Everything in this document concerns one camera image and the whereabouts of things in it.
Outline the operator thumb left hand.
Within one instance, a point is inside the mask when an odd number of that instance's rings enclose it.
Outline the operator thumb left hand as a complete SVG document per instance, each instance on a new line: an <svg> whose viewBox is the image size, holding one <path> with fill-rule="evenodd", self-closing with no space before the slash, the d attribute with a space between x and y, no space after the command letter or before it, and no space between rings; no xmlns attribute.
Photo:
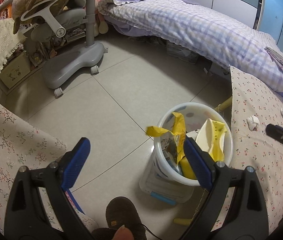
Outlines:
<svg viewBox="0 0 283 240"><path fill-rule="evenodd" d="M122 225L118 228L112 240L134 240L134 236L130 229Z"/></svg>

